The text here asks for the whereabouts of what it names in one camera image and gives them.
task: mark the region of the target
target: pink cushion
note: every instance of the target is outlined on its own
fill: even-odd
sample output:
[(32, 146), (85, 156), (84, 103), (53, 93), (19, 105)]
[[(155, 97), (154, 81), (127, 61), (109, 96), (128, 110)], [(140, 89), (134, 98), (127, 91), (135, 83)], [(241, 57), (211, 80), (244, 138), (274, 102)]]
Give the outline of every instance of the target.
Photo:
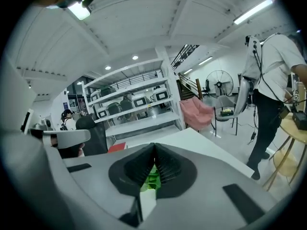
[(201, 130), (210, 125), (214, 109), (202, 103), (196, 96), (180, 101), (184, 121), (193, 129)]

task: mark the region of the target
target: standing fan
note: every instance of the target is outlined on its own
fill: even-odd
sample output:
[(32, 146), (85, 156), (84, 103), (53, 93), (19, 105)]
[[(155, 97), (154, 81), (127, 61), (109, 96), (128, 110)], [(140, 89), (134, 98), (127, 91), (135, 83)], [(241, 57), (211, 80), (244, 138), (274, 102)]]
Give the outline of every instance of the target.
[(206, 81), (209, 81), (210, 90), (215, 90), (215, 98), (220, 95), (229, 96), (234, 88), (232, 77), (223, 70), (215, 70), (211, 72)]

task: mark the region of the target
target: white shelving unit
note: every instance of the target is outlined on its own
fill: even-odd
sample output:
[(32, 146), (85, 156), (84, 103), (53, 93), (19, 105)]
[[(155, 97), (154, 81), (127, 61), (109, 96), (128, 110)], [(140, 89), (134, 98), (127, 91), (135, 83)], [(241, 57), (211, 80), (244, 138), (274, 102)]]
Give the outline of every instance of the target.
[[(171, 68), (170, 62), (168, 55), (166, 53), (166, 49), (164, 47), (159, 47), (155, 49), (158, 55), (158, 58), (155, 59), (155, 61), (162, 61), (162, 64), (160, 66), (159, 70), (155, 71), (154, 78), (149, 76), (149, 74), (152, 74), (152, 72), (144, 73), (142, 74), (142, 78), (138, 78), (138, 76), (134, 76), (135, 79), (142, 79), (141, 81), (137, 81), (136, 83), (132, 83), (132, 78), (128, 79), (128, 86), (116, 89), (116, 92), (113, 92), (111, 94), (102, 96), (98, 98), (97, 100), (90, 101), (88, 103), (87, 98), (85, 98), (85, 104), (87, 107), (87, 110), (89, 113), (93, 112), (93, 108), (97, 108), (97, 104), (106, 104), (110, 103), (112, 100), (115, 99), (121, 99), (123, 96), (127, 95), (128, 93), (138, 93), (144, 91), (145, 93), (149, 93), (148, 90), (150, 88), (160, 86), (160, 85), (165, 85), (167, 92), (168, 92), (168, 98), (156, 102), (149, 103), (144, 106), (132, 108), (127, 111), (123, 111), (114, 115), (110, 115), (107, 117), (100, 118), (95, 121), (95, 123), (99, 122), (104, 122), (106, 121), (107, 124), (109, 125), (109, 120), (113, 118), (117, 118), (119, 116), (123, 116), (129, 113), (134, 113), (134, 112), (139, 112), (141, 110), (153, 107), (153, 106), (158, 106), (163, 103), (168, 103), (168, 106), (170, 107), (170, 111), (158, 115), (153, 115), (147, 118), (135, 120), (135, 121), (130, 121), (127, 123), (123, 124), (117, 124), (113, 126), (109, 126), (109, 128), (106, 129), (106, 136), (107, 137), (112, 137), (110, 138), (111, 140), (115, 139), (117, 140), (117, 135), (120, 134), (125, 134), (128, 132), (132, 131), (137, 131), (137, 130), (142, 130), (146, 129), (149, 127), (154, 127), (154, 126), (159, 126), (165, 123), (172, 122), (172, 125), (177, 127), (178, 130), (184, 129), (184, 122), (183, 122), (183, 116), (180, 110), (180, 96), (177, 88), (177, 83), (175, 80), (174, 72)], [(104, 82), (106, 82), (106, 78), (112, 77), (114, 74), (118, 74), (119, 72), (124, 73), (126, 70), (131, 70), (133, 67), (137, 67), (138, 65), (145, 65), (146, 62), (138, 62), (138, 64), (131, 65), (131, 66), (126, 66), (121, 69), (115, 70), (113, 72), (110, 72), (104, 76), (101, 76), (92, 82), (88, 84), (82, 83), (82, 89), (83, 89), (83, 95), (86, 96), (86, 88), (92, 88), (95, 86), (96, 88), (99, 87), (99, 85), (103, 85)], [(114, 82), (112, 85), (114, 86), (122, 86), (124, 80), (119, 80), (119, 82)]]

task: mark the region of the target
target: person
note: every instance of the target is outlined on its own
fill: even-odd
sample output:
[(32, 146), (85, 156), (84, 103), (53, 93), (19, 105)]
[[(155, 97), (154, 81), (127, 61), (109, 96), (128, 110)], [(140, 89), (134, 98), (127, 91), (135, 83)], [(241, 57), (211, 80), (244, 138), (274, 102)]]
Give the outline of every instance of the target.
[[(69, 109), (64, 110), (64, 112), (61, 114), (61, 120), (63, 122), (62, 124), (62, 129), (63, 130), (76, 130), (76, 121), (73, 120), (72, 118), (72, 112)], [(78, 153), (78, 157), (84, 157), (84, 152), (83, 152), (83, 148), (84, 147), (84, 143), (81, 144), (81, 146), (79, 147), (79, 153)]]
[(260, 179), (258, 164), (268, 159), (267, 147), (274, 140), (281, 123), (279, 111), (285, 98), (291, 99), (286, 92), (288, 75), (297, 74), (307, 87), (307, 65), (302, 56), (304, 43), (297, 35), (277, 34), (262, 46), (262, 77), (254, 90), (254, 103), (258, 110), (258, 135), (255, 147), (248, 159), (247, 166), (254, 170), (252, 178)]

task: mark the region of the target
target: black sneaker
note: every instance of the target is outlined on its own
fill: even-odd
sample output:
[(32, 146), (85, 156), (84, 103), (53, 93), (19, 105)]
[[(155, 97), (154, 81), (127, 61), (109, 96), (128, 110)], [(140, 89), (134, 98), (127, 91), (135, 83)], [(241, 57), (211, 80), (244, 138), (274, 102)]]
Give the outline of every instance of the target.
[(264, 153), (264, 155), (262, 156), (262, 159), (269, 159), (269, 157), (270, 157), (270, 155), (267, 153), (267, 152), (265, 152)]
[(260, 179), (260, 173), (259, 173), (259, 170), (258, 170), (258, 166), (253, 166), (249, 162), (246, 165), (254, 171), (251, 178), (254, 179), (255, 181), (259, 180)]

